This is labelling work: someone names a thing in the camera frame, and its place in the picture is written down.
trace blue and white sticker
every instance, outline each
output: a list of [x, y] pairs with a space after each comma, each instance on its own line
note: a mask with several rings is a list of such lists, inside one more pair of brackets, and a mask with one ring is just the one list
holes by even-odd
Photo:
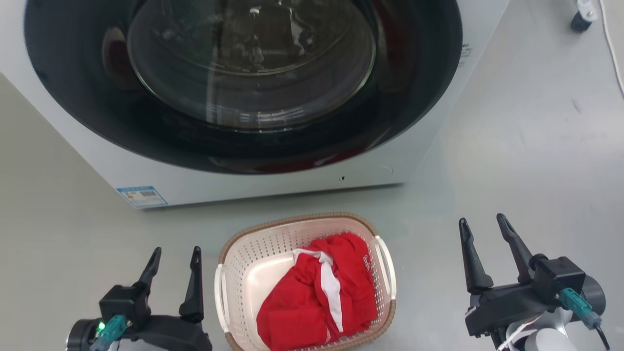
[[136, 209], [167, 205], [154, 187], [117, 188], [117, 191]]

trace front-loading washing machine door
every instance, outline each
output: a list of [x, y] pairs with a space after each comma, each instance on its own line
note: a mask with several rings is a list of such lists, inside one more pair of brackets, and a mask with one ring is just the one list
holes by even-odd
[[302, 171], [391, 140], [442, 96], [456, 0], [29, 0], [32, 66], [80, 123], [137, 154]]

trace red garment with white stripe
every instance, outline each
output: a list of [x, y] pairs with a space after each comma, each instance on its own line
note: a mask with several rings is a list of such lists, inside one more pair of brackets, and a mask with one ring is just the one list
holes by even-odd
[[295, 266], [266, 298], [256, 322], [271, 351], [323, 345], [370, 327], [377, 318], [366, 243], [342, 233], [296, 249]]

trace robotic arm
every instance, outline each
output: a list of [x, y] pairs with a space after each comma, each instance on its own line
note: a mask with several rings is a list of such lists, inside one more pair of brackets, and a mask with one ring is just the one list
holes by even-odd
[[168, 351], [212, 351], [208, 334], [202, 330], [202, 250], [197, 246], [193, 250], [191, 278], [179, 317], [152, 315], [148, 305], [161, 252], [160, 247], [154, 250], [136, 283], [130, 287], [115, 285], [104, 295], [100, 300], [102, 318], [82, 319], [74, 324], [67, 338], [67, 351], [107, 351], [122, 339], [143, 340], [155, 349]]
[[491, 337], [498, 351], [576, 351], [565, 325], [582, 320], [588, 329], [598, 331], [609, 350], [599, 317], [607, 303], [598, 282], [567, 257], [549, 260], [542, 254], [532, 255], [505, 215], [498, 214], [496, 219], [514, 256], [518, 284], [494, 287], [479, 260], [468, 222], [459, 221], [466, 287], [471, 294], [466, 312], [470, 336]]

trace white basket handle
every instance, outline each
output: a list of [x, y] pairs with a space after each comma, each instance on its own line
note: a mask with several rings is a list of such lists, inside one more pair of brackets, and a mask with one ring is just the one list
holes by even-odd
[[379, 260], [379, 264], [381, 266], [381, 272], [389, 282], [390, 288], [390, 299], [396, 300], [396, 273], [394, 272], [394, 264], [392, 262], [392, 257], [390, 257], [390, 251], [388, 251], [388, 247], [380, 236], [375, 236], [375, 246], [380, 250], [381, 257]]
[[217, 317], [224, 333], [230, 331], [230, 314], [227, 311], [227, 303], [225, 272], [223, 271], [223, 264], [219, 264], [215, 271], [215, 306], [217, 307]]

